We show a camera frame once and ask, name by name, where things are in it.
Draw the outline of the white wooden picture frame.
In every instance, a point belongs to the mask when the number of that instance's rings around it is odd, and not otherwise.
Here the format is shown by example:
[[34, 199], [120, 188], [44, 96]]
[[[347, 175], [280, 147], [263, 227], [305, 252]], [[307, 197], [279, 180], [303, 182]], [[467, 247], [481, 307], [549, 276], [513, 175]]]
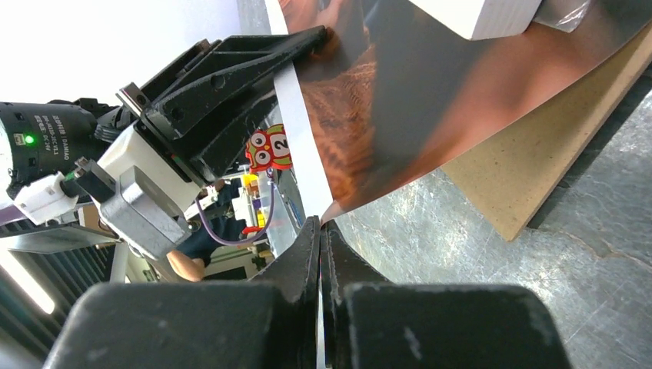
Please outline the white wooden picture frame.
[[411, 3], [470, 41], [523, 33], [541, 0], [412, 0]]

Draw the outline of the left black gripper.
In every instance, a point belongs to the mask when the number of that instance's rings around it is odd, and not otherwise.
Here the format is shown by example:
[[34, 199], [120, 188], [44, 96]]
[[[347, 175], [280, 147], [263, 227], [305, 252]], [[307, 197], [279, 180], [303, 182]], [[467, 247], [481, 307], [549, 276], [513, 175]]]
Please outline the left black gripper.
[[124, 87], [115, 124], [126, 128], [101, 158], [119, 176], [131, 167], [161, 188], [203, 187], [227, 174], [276, 107], [265, 83], [326, 41], [324, 26], [290, 35], [203, 40], [145, 85]]

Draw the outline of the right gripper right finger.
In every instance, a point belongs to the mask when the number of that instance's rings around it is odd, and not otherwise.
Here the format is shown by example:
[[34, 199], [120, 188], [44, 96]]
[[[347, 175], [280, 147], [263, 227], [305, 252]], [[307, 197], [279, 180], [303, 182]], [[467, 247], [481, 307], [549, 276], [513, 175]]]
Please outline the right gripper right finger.
[[395, 284], [333, 221], [320, 233], [332, 368], [569, 368], [551, 313], [509, 284]]

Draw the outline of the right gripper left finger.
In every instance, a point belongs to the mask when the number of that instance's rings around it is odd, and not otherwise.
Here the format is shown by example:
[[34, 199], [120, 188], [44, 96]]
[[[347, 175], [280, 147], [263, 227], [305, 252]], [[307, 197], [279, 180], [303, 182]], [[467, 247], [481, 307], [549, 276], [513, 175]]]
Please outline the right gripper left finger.
[[75, 303], [47, 368], [313, 368], [318, 217], [248, 281], [104, 283]]

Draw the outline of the photo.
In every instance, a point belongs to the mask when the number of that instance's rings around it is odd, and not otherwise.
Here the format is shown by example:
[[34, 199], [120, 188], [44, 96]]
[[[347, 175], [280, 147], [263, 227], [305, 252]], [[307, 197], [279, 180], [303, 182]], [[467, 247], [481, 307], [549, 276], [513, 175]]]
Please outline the photo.
[[462, 38], [412, 1], [268, 1], [271, 31], [327, 44], [275, 81], [301, 206], [328, 221], [424, 176], [587, 75], [651, 21], [649, 1], [544, 1], [571, 32]]

